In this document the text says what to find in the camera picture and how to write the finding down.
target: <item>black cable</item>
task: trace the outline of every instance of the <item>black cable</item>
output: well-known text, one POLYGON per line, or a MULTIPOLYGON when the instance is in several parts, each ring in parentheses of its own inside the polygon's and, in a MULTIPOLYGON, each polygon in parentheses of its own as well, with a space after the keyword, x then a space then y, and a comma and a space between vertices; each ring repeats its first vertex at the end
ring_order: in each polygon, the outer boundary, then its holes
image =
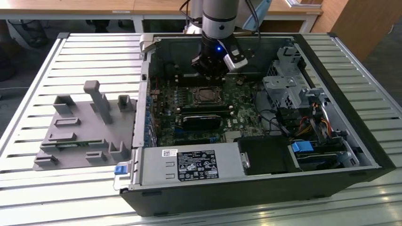
POLYGON ((188 16, 188 13, 184 13, 184 12, 183 12, 183 8, 184 8, 186 5, 188 6, 188 2, 190 2, 190 1, 191 1, 191 0, 186 0, 186 2, 183 3, 182 7, 179 8, 179 11, 180 11, 180 13, 186 16, 186 18, 188 19, 190 23, 191 23, 194 26, 202 28, 202 25, 200 25, 200 24, 196 24, 196 23, 194 22, 194 19, 188 16))
POLYGON ((252 14, 252 17, 254 17, 254 20, 255 20, 255 23, 256 23, 256 33, 258 33, 258 44, 256 44, 256 48, 254 50, 254 53, 258 51, 259 49, 259 46, 260 46, 260 43, 262 43, 262 34, 259 32, 259 20, 258 20, 258 16, 256 16, 256 11, 255 11, 255 8, 254 8, 254 5, 251 3, 250 0, 244 0, 247 6, 248 6, 248 9, 250 9, 250 12, 252 14))
MULTIPOLYGON (((186 14, 188 15, 188 3, 186 5, 186 14)), ((187 29, 188 29, 190 21, 188 21, 187 17, 186 17, 186 25, 187 25, 187 29)))

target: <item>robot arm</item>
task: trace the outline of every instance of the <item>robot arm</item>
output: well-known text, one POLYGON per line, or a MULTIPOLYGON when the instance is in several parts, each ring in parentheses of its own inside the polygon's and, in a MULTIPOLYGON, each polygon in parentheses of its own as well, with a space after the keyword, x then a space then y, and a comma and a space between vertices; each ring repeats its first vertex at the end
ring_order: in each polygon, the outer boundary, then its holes
POLYGON ((235 27, 255 31, 271 0, 203 0, 200 54, 191 65, 207 79, 220 79, 228 71, 247 65, 251 50, 243 50, 234 37, 235 27))

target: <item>desk leg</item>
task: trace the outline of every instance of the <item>desk leg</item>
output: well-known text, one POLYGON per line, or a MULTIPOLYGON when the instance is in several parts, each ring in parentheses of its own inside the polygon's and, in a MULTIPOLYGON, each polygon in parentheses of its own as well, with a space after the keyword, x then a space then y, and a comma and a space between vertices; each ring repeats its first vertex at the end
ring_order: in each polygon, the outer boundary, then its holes
POLYGON ((309 15, 307 19, 305 20, 302 27, 301 27, 301 33, 310 33, 313 25, 315 23, 318 15, 309 15))
POLYGON ((134 29, 136 30, 136 33, 144 33, 143 20, 143 15, 132 15, 134 29))

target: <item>wooden table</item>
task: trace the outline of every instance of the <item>wooden table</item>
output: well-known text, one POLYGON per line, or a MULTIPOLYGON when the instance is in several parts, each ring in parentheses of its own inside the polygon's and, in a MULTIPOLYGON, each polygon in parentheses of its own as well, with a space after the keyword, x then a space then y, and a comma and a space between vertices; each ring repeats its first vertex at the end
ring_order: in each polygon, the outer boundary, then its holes
MULTIPOLYGON (((184 0, 135 0, 134 25, 136 32, 144 32, 143 20, 184 19, 179 8, 184 0)), ((290 8, 285 0, 272 0, 264 20, 303 21, 299 32, 310 32, 322 10, 317 8, 290 8)))
POLYGON ((0 19, 131 19, 135 0, 0 0, 0 19))
MULTIPOLYGON (((184 19, 179 13, 183 2, 184 0, 0 0, 0 19, 132 19, 136 32, 144 32, 143 20, 184 19)), ((287 26, 278 21, 299 21, 299 31, 310 32, 321 14, 321 9, 291 8, 285 0, 274 0, 264 20, 276 21, 276 27, 287 26)))

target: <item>white table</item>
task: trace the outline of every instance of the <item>white table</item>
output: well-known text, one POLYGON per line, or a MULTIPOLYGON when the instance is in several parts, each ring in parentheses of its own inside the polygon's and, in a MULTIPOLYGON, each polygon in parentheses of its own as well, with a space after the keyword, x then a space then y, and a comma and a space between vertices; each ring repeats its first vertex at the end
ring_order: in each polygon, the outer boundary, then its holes
MULTIPOLYGON (((71 34, 56 40, 0 140, 0 225, 350 226, 401 221, 401 107, 337 38, 326 34, 306 34, 305 38, 390 155, 395 171, 330 198, 158 218, 138 216, 112 188, 114 166, 31 170, 55 113, 55 95, 88 100, 83 84, 96 79, 108 99, 120 94, 138 96, 139 34, 71 34)), ((319 87, 313 71, 307 73, 319 87)))

